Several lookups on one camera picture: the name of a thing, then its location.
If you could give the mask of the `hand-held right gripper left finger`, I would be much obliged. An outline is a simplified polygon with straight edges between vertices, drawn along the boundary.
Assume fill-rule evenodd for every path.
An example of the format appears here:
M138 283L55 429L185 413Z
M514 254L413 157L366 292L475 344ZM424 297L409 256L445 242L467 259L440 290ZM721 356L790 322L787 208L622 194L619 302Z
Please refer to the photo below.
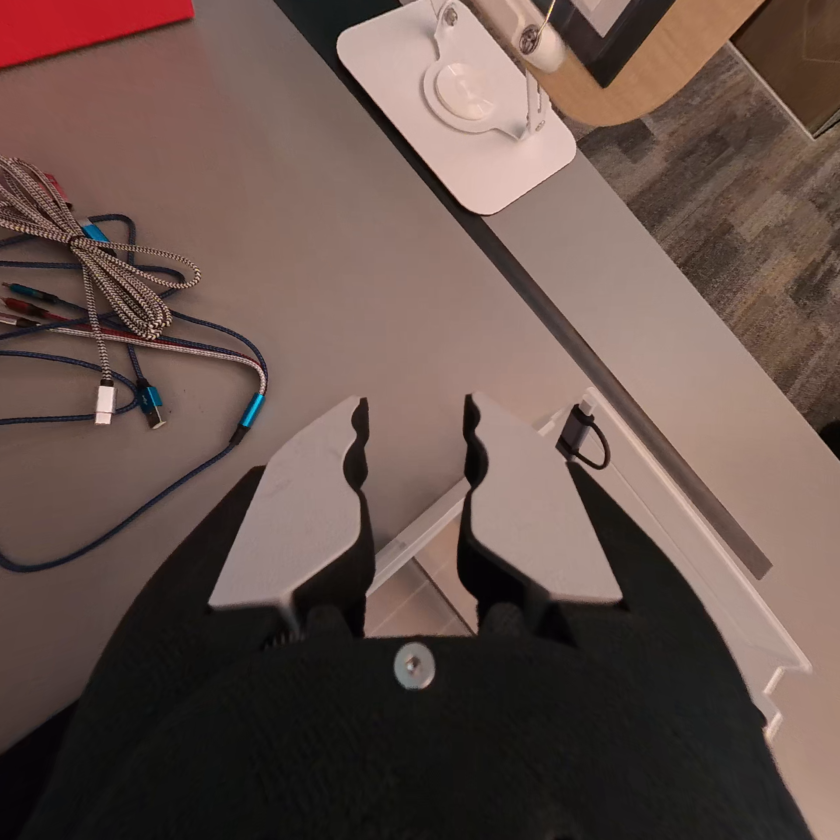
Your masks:
M293 636L312 609L334 607L364 634L375 576L363 493L370 409L352 395L313 420L269 459L208 604L275 608Z

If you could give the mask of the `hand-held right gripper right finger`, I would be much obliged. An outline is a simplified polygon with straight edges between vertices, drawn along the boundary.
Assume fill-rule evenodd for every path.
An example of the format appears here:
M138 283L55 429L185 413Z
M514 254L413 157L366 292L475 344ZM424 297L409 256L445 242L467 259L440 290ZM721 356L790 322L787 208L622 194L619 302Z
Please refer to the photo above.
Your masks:
M458 578L476 601L481 626L510 604L538 631L561 604L615 606L620 586L550 436L487 395L465 398L465 497Z

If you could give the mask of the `black usb adapter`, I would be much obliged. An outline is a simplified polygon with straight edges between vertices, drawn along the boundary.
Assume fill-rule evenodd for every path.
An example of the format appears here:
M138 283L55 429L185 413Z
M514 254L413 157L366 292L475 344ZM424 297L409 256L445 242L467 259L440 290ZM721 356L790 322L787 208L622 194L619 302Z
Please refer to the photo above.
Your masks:
M603 457L599 463L582 454L582 446L589 433L593 433L601 444ZM576 460L596 471L604 471L612 461L608 440L596 423L592 408L585 402L572 405L555 447L567 462Z

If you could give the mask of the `dark desk divider strip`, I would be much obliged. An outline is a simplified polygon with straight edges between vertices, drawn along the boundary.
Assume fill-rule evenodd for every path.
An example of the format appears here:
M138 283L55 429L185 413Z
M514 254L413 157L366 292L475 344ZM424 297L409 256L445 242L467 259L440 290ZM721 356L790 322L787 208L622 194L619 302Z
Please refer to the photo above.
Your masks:
M337 51L340 24L362 23L363 13L382 13L396 9L397 2L304 2L275 1L275 5L306 39L334 75L367 111L376 125L412 166L437 200L456 223L479 247L511 288L528 305L543 326L557 340L586 377L606 396L618 415L630 427L648 451L665 468L666 474L683 490L698 511L709 521L727 546L751 575L760 581L772 569L772 563L759 546L738 524L715 494L685 461L679 451L634 400L609 366L586 342L572 321L555 305L550 296L529 274L477 213L464 209L432 169L421 160L382 109L375 105L361 85L343 67Z

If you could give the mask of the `clear acrylic box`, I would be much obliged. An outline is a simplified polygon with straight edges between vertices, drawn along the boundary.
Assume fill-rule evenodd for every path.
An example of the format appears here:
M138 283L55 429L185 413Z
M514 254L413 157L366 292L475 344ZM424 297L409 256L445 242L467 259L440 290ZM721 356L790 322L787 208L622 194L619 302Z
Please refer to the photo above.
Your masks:
M706 525L683 493L658 466L624 421L608 407L594 389L587 391L580 402L588 403L599 428L612 450L611 464L604 471L596 471L574 461L570 464L574 483L583 500L623 599L615 606L561 604L551 615L551 624L533 631L536 634L566 637L571 634L570 618L564 612L585 613L597 609L615 611L628 608L632 599L632 584L618 569L617 551L607 546L607 531L627 526L625 537L631 549L652 550L666 558L666 566L674 567L690 586L709 618L725 642L741 678L759 710L764 737L771 741L782 723L782 714L771 695L782 675L788 671L809 673L812 669L806 656L781 622L772 614L761 596L748 582L714 530ZM571 406L542 420L537 427L550 436L553 443L562 431ZM599 463L602 447L596 436L589 433L582 446L582 454ZM476 601L461 584L458 576L458 539L460 517L463 512L469 483L463 478L439 498L408 528L378 552L372 592L382 586L412 560L422 559L444 542L448 550L443 563L444 579L428 576L425 569L416 572L424 582L417 584L400 603L393 603L391 612L398 612L417 591L423 588L440 590L439 599L448 604L450 616L441 619L431 635L443 635L458 624L465 633L469 627L476 632Z

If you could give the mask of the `white tablet stand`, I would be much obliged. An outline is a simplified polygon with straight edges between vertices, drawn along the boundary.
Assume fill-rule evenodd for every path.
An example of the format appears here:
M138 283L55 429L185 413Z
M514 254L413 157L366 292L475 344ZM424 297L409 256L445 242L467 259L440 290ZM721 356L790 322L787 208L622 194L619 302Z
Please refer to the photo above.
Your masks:
M564 43L534 2L411 2L345 29L337 52L456 202L497 214L572 162L534 71Z

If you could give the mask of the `light wooden round table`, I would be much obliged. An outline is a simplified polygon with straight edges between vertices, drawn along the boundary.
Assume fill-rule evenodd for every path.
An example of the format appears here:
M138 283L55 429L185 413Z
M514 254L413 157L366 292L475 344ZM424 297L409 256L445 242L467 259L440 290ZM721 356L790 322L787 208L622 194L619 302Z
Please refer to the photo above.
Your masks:
M607 86L567 54L546 73L528 66L564 117L593 128L629 123L672 99L762 1L677 1Z

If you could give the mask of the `red folder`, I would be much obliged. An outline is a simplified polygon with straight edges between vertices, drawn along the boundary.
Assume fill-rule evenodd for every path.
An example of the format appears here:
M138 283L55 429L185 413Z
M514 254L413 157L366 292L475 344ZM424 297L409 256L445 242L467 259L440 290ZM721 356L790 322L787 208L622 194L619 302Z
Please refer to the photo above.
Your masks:
M2 1L1 68L193 17L192 1Z

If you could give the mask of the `brown cabinet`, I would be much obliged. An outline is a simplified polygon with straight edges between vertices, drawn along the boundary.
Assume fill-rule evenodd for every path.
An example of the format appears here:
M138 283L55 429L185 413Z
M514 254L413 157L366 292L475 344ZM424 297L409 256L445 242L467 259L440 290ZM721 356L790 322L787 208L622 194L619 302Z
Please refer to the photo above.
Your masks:
M838 125L838 1L764 2L731 43L813 138Z

